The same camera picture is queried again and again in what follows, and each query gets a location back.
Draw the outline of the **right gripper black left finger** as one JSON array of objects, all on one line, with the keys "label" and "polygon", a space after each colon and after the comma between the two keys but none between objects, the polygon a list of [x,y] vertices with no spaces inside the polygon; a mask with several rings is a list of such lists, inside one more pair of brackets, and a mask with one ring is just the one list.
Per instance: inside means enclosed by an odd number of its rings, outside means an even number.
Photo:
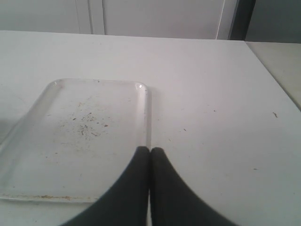
[{"label": "right gripper black left finger", "polygon": [[107,192],[64,226],[145,226],[149,197],[150,151],[137,147],[130,163]]}]

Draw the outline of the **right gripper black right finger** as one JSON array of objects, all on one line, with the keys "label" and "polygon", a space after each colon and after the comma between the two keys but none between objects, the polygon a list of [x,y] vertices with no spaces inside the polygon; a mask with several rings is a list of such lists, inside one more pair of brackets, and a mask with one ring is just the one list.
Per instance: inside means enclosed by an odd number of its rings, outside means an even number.
[{"label": "right gripper black right finger", "polygon": [[233,225],[186,185],[162,148],[151,150],[150,161],[150,209],[154,226]]}]

